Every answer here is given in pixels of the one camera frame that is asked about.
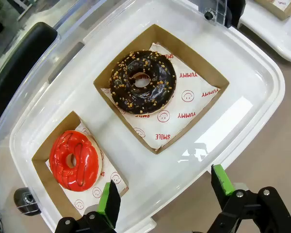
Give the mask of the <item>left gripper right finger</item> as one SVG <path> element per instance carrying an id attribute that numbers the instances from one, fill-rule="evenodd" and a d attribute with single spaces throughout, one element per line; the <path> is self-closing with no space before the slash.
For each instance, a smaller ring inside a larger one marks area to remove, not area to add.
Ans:
<path id="1" fill-rule="evenodd" d="M 208 232 L 235 233 L 242 220 L 250 219 L 261 233 L 291 233 L 291 215 L 274 187 L 258 193 L 236 189 L 221 165 L 211 166 L 211 185 L 221 213 Z"/>

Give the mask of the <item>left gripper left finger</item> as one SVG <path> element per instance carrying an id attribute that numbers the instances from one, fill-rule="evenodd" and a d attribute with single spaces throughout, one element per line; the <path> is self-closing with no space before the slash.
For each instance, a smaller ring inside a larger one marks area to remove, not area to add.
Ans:
<path id="1" fill-rule="evenodd" d="M 57 233 L 114 233 L 119 215 L 121 198 L 113 180 L 105 184 L 96 211 L 75 220 L 63 217 L 59 220 Z"/>

